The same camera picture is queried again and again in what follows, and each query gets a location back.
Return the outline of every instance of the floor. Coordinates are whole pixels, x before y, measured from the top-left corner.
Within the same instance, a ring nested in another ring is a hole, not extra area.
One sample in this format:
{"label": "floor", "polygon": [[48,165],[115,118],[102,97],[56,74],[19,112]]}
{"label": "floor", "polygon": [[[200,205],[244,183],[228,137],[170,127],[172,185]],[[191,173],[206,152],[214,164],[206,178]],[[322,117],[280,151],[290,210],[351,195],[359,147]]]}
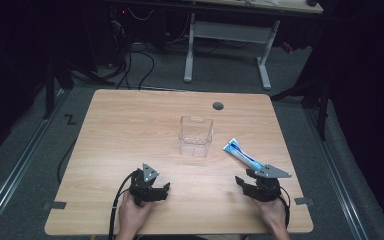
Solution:
{"label": "floor", "polygon": [[[198,45],[191,83],[183,82],[184,44],[171,45],[163,51],[147,44],[136,44],[134,49],[139,53],[132,53],[131,70],[120,89],[136,88],[150,72],[142,82],[142,90],[260,93],[272,96],[295,84],[311,54],[311,48],[292,53],[273,48],[267,61],[272,89],[265,91],[255,64],[255,55],[258,56],[261,46],[229,47],[242,46],[237,44],[229,42],[223,47],[209,46],[208,43]],[[100,68],[99,74],[111,71]],[[63,175],[69,161],[70,145],[81,128],[93,92],[115,87],[96,84],[76,73],[75,76],[75,88],[60,92],[57,109],[51,119],[42,119],[45,112],[45,93],[42,90],[34,106],[17,121],[0,148],[0,239],[91,239],[91,236],[48,236],[43,230],[48,216],[43,206],[55,197],[57,175]],[[111,81],[117,84],[122,76]],[[323,142],[314,131],[314,112],[317,109],[302,109],[299,100],[300,97],[288,97],[273,103],[304,195],[314,203],[309,204],[314,230],[293,234],[292,239],[368,239],[368,236],[384,239],[384,231],[379,233],[373,229],[374,225],[384,226],[381,209],[371,200],[370,191],[364,188],[361,173],[354,171],[356,166],[341,134],[334,108],[329,106],[327,140]],[[70,115],[71,121],[76,124],[67,124]],[[338,181],[336,175],[344,180]],[[344,182],[348,186],[357,184],[358,191],[354,188],[342,189],[346,185]],[[360,203],[361,196],[369,203],[354,204]],[[347,210],[355,210],[358,214],[347,215]],[[239,236],[206,237],[233,240]],[[251,236],[256,240],[270,238],[264,234]]]}

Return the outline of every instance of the hand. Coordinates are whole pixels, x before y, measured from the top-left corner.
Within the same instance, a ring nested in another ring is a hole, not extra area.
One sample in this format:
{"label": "hand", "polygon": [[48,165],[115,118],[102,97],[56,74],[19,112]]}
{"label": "hand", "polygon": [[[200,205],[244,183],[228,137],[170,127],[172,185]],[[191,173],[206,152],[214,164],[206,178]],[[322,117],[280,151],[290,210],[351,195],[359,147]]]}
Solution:
{"label": "hand", "polygon": [[285,224],[285,206],[278,198],[271,202],[260,202],[252,198],[252,201],[260,210],[261,220],[270,230],[276,240],[289,240],[289,233]]}
{"label": "hand", "polygon": [[153,202],[143,202],[142,206],[137,206],[130,192],[125,192],[119,208],[120,232],[116,240],[132,240],[148,218],[152,206]]}

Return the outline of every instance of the blue toothpaste tube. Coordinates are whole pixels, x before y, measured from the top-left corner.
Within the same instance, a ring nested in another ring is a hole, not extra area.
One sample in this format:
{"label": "blue toothpaste tube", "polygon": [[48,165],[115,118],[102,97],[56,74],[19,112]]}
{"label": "blue toothpaste tube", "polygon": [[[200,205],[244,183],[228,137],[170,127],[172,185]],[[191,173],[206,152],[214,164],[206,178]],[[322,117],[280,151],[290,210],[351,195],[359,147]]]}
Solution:
{"label": "blue toothpaste tube", "polygon": [[251,156],[246,154],[241,150],[238,141],[235,138],[229,141],[229,143],[223,148],[224,151],[232,154],[243,163],[245,163],[249,168],[255,171],[256,175],[265,177],[265,178],[284,178],[291,177],[291,174],[280,170],[276,167],[273,167],[269,164],[259,163],[257,160],[253,159]]}

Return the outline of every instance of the clear plastic container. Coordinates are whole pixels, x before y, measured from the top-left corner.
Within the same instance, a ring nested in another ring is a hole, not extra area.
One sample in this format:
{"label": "clear plastic container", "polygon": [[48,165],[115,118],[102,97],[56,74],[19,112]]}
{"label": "clear plastic container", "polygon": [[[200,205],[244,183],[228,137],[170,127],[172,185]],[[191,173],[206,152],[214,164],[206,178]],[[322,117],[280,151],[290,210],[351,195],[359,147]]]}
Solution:
{"label": "clear plastic container", "polygon": [[180,119],[180,154],[205,157],[213,137],[213,120],[183,116]]}

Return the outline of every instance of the metal frame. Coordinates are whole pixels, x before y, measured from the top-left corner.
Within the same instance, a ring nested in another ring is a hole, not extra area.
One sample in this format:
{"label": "metal frame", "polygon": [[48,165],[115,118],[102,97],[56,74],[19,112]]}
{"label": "metal frame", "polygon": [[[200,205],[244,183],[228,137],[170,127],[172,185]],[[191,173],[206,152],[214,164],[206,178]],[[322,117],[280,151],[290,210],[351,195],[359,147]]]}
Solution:
{"label": "metal frame", "polygon": [[280,21],[276,20],[272,28],[251,27],[235,24],[214,23],[205,21],[195,21],[195,13],[191,14],[189,28],[189,45],[186,55],[185,82],[192,81],[193,75],[193,43],[195,37],[222,39],[231,41],[251,42],[265,44],[262,56],[257,58],[257,66],[260,71],[261,82],[265,90],[271,89],[270,79],[267,74],[266,61],[270,49],[276,37]]}
{"label": "metal frame", "polygon": [[20,156],[17,164],[13,168],[9,177],[3,184],[0,189],[0,216],[2,212],[5,210],[6,205],[14,194],[15,190],[18,187],[21,179],[26,173],[27,169],[30,166],[30,163],[33,161],[33,158],[36,154],[36,151],[40,145],[41,140],[43,139],[46,130],[52,122],[53,117],[55,116],[55,112],[57,109],[65,102],[68,97],[69,92],[60,90],[57,95],[57,102],[55,105],[54,111],[49,115],[48,119],[43,119],[40,126],[30,139],[28,145],[26,146],[23,154]]}
{"label": "metal frame", "polygon": [[314,116],[314,113],[311,109],[303,109],[307,120],[313,126],[311,130],[313,131],[314,137],[319,143],[320,149],[323,152],[325,166],[327,169],[328,176],[332,182],[333,189],[338,197],[339,203],[341,204],[342,211],[344,212],[345,218],[348,221],[351,232],[354,235],[354,239],[364,240],[369,239],[367,232],[364,229],[363,223],[359,217],[355,204],[348,193],[348,190],[342,181],[341,174],[336,167],[335,160],[333,159],[329,148],[326,144],[326,141],[322,139],[317,132],[317,119]]}

